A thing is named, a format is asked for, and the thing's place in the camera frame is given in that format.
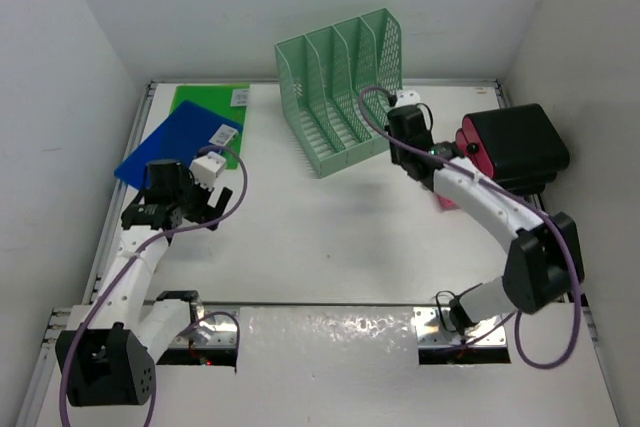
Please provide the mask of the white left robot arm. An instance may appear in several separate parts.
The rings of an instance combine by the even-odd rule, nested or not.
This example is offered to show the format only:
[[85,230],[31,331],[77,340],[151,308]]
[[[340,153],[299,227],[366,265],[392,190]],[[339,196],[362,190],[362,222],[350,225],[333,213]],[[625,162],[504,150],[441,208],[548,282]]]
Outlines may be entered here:
[[105,271],[93,307],[55,345],[64,375],[61,396],[74,407],[143,405],[156,387],[155,366],[173,339],[196,319],[195,291],[160,294],[149,314],[142,308],[154,272],[182,222],[215,229],[232,192],[209,203],[226,167],[216,152],[155,160],[121,214],[117,252]]

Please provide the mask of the black drawer box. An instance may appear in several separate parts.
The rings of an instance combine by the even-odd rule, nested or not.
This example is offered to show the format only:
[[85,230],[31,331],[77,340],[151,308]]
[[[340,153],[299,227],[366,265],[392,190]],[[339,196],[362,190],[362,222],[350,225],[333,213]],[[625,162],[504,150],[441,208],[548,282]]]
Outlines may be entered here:
[[538,104],[467,114],[455,135],[482,173],[519,196],[536,195],[570,164],[570,153]]

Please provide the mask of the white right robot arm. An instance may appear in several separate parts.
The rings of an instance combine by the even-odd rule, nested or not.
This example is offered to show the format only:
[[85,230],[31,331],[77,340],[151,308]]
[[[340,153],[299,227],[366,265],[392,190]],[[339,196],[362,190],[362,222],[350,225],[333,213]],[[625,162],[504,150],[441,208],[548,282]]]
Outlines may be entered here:
[[507,254],[501,276],[456,295],[448,319],[459,334],[497,315],[534,314],[585,277],[575,222],[516,200],[482,174],[451,142],[436,143],[416,105],[395,107],[385,128],[391,159],[413,180],[452,201],[483,226]]

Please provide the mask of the pink drawer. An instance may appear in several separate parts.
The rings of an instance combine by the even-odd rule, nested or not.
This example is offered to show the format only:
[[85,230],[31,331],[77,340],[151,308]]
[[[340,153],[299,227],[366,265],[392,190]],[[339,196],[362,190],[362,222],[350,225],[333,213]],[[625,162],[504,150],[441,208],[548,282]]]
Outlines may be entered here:
[[456,203],[451,201],[448,198],[445,198],[443,196],[437,195],[437,200],[438,200],[440,208],[443,211],[453,211],[453,210],[457,210],[458,209],[458,206],[456,205]]

